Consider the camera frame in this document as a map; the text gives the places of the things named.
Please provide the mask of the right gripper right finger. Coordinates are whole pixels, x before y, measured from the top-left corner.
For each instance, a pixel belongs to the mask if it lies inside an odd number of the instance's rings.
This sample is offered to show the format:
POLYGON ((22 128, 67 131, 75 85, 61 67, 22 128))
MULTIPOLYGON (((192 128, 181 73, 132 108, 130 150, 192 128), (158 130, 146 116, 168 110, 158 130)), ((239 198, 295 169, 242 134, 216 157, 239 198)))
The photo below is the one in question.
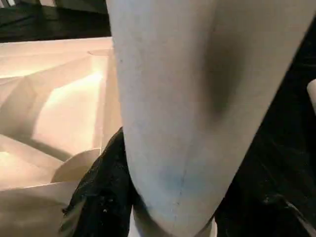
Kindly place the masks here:
POLYGON ((316 228, 281 197, 227 194, 215 214, 219 237, 314 237, 316 228))

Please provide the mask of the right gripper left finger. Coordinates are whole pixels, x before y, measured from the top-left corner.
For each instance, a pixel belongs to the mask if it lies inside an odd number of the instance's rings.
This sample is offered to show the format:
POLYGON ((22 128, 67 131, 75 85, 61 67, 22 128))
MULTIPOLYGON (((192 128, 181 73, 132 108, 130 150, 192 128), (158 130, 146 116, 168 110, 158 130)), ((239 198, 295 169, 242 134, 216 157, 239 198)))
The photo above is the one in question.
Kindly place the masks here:
POLYGON ((69 205, 63 209, 59 236, 128 236, 133 195, 120 128, 80 180, 69 205))

